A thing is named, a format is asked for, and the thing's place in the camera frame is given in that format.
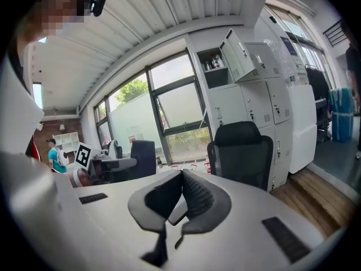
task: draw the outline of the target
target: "cap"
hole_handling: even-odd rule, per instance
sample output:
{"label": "cap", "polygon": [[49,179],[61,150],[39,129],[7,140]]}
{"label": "cap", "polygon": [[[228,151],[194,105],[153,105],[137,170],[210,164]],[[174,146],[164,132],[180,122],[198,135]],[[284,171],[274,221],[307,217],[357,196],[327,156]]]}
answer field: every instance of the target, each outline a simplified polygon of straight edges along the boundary
{"label": "cap", "polygon": [[53,138],[51,138],[51,139],[47,139],[46,141],[47,141],[47,142],[52,142],[53,144],[55,144],[55,145],[56,145],[56,141],[55,141]]}

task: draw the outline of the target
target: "brick wall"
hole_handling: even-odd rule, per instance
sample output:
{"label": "brick wall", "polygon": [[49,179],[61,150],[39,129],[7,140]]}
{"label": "brick wall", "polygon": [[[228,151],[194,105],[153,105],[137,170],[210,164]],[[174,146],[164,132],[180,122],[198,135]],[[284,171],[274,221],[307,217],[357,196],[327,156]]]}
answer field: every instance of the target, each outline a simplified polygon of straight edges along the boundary
{"label": "brick wall", "polygon": [[[36,147],[38,148],[41,160],[47,164],[47,156],[49,152],[47,139],[52,138],[52,135],[62,134],[62,133],[74,133],[78,132],[79,141],[84,142],[83,132],[81,129],[80,119],[69,119],[69,120],[52,120],[52,121],[44,121],[43,128],[41,131],[36,130],[34,133],[34,142]],[[60,125],[64,124],[65,130],[63,132],[60,131]],[[69,162],[74,162],[74,153],[69,153]]]}

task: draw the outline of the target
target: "railing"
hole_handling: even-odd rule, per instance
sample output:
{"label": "railing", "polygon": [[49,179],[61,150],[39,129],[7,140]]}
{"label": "railing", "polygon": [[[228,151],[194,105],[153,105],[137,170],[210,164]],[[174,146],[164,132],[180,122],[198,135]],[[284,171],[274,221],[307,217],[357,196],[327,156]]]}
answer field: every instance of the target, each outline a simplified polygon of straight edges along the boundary
{"label": "railing", "polygon": [[323,33],[326,35],[332,47],[334,47],[335,45],[339,44],[340,42],[346,39],[346,35],[342,31],[340,24],[341,24],[341,20],[333,24]]}

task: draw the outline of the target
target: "backpack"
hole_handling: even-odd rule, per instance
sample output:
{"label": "backpack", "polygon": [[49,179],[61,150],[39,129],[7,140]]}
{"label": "backpack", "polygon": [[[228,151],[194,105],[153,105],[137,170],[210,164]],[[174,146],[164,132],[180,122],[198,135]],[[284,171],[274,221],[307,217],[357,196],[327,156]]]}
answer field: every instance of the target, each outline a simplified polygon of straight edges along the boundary
{"label": "backpack", "polygon": [[59,166],[64,167],[67,164],[69,164],[69,158],[68,155],[60,149],[56,149],[56,162]]}

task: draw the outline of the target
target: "wooden step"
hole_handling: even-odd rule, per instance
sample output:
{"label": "wooden step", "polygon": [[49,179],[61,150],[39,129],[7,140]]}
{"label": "wooden step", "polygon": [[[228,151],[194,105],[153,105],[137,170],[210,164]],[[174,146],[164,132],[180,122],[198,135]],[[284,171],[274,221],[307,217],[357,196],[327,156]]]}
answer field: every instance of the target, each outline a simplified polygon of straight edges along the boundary
{"label": "wooden step", "polygon": [[314,205],[308,195],[303,194],[289,181],[270,193],[308,219],[325,238],[331,236],[339,228],[329,216],[324,216],[320,205]]}
{"label": "wooden step", "polygon": [[321,206],[323,216],[328,216],[339,227],[348,225],[355,205],[331,184],[308,169],[291,175],[289,181],[303,195],[308,196],[313,205]]}

